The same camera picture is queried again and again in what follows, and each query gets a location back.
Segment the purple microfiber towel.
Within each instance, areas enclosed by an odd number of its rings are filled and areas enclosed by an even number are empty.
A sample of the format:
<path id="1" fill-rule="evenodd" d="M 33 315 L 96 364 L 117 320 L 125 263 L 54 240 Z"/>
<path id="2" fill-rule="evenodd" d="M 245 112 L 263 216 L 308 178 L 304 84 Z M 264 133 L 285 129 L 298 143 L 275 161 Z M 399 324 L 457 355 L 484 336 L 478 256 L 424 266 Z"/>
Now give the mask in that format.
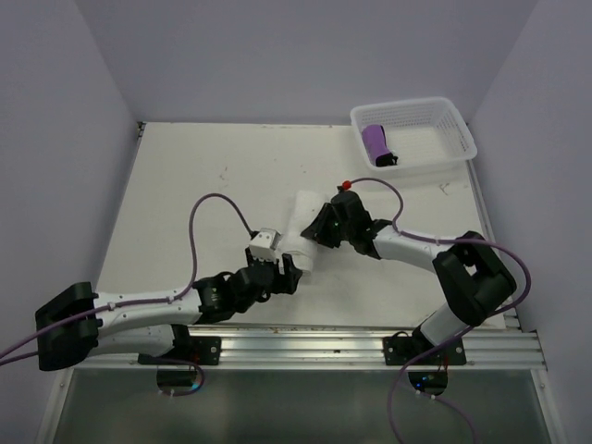
<path id="1" fill-rule="evenodd" d="M 362 141 L 371 164 L 374 167 L 394 167 L 399 157 L 387 144 L 387 137 L 381 125 L 368 125 L 362 130 Z"/>

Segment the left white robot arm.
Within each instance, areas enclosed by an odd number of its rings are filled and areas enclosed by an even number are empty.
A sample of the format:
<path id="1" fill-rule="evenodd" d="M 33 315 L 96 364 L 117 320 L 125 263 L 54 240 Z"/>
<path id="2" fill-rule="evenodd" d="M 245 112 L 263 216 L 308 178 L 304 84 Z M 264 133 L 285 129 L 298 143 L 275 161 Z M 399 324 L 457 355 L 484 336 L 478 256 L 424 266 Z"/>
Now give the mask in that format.
<path id="1" fill-rule="evenodd" d="M 190 326 L 227 321 L 275 294 L 292 295 L 311 266 L 298 254 L 283 253 L 275 262 L 249 257 L 245 267 L 203 277 L 187 293 L 126 295 L 73 284 L 35 313 L 39 368 L 61 370 L 91 356 L 121 353 L 182 363 L 191 357 Z"/>

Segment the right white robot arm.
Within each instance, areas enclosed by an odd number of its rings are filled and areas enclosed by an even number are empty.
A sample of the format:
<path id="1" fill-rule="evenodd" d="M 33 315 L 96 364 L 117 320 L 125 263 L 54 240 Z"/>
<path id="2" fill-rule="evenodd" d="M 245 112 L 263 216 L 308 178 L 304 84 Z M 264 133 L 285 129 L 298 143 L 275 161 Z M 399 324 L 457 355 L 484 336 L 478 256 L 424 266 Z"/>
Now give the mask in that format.
<path id="1" fill-rule="evenodd" d="M 423 363 L 435 362 L 446 341 L 480 326 L 517 290 L 514 277 L 479 233 L 445 240 L 402 233 L 386 219 L 373 219 L 353 191 L 324 203 L 301 235 L 328 248 L 347 242 L 361 255 L 403 262 L 437 276 L 446 303 L 412 334 L 413 355 Z"/>

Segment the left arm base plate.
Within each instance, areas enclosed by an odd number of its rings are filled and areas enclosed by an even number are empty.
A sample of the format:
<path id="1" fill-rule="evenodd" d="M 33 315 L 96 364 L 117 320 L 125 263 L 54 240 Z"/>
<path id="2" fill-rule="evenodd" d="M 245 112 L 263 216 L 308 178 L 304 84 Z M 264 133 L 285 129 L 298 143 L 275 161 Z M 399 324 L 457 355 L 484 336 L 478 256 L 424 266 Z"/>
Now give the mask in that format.
<path id="1" fill-rule="evenodd" d="M 162 356 L 153 357 L 148 354 L 138 356 L 138 364 L 197 364 L 198 366 L 219 365 L 222 351 L 220 337 L 189 337 L 182 345 L 175 345 L 171 351 Z"/>

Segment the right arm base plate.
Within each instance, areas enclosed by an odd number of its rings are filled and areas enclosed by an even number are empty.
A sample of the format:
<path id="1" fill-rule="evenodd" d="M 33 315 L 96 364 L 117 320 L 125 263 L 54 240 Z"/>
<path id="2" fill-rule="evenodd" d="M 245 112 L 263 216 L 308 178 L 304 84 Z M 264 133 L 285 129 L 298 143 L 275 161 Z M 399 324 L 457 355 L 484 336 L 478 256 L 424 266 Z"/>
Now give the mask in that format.
<path id="1" fill-rule="evenodd" d="M 419 335 L 399 331 L 382 338 L 382 352 L 386 365 L 404 365 L 416 356 L 432 350 L 434 346 Z M 439 351 L 432 351 L 415 365 L 465 365 L 467 358 L 461 339 Z"/>

